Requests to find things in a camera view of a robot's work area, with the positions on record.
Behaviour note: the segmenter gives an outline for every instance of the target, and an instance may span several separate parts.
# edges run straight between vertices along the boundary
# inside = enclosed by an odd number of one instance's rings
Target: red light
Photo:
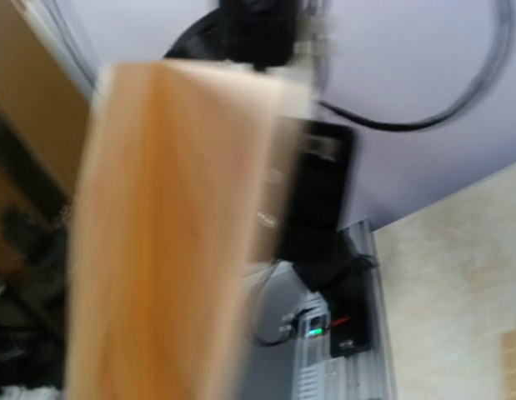
[[[347,321],[350,321],[350,317],[341,317],[339,319],[336,319],[335,321],[332,321],[332,328],[337,327],[338,325],[341,325],[342,323],[345,323]]]

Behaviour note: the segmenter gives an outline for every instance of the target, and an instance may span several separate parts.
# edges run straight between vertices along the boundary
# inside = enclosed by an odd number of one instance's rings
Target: green light
[[[308,332],[308,336],[317,336],[317,335],[321,335],[323,334],[323,329],[321,327],[317,328],[317,329],[312,329],[311,331]]]

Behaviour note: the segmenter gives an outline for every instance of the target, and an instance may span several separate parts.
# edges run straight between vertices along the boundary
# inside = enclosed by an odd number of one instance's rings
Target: white wall
[[[479,70],[493,31],[492,0],[332,2],[337,54],[324,96],[390,122],[426,117],[454,100]],[[93,63],[160,58],[211,5],[206,0],[62,4],[71,24],[78,15],[91,37],[99,58],[92,56]],[[75,13],[69,14],[71,7]],[[350,222],[369,217],[382,226],[514,163],[516,53],[490,96],[457,122],[415,134],[360,132],[363,151]]]

